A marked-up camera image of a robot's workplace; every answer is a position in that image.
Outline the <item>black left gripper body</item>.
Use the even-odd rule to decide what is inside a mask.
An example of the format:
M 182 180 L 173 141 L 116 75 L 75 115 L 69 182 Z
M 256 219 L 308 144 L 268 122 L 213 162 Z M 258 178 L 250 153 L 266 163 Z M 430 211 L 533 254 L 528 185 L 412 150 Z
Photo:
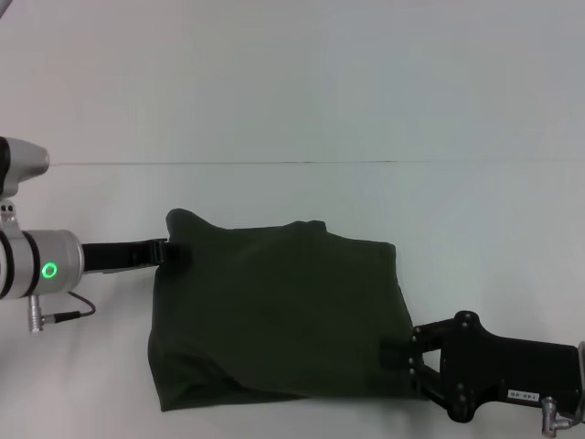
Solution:
M 158 240 L 84 243 L 84 273 L 120 273 L 156 266 Z

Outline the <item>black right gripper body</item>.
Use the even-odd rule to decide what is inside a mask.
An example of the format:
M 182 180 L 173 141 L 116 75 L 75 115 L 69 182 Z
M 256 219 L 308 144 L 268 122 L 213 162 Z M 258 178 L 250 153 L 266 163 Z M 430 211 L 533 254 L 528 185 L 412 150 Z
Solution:
M 547 397 L 558 413 L 577 417 L 581 365 L 576 347 L 494 335 L 472 312 L 443 323 L 441 389 L 452 420 L 470 422 L 488 402 L 539 408 Z

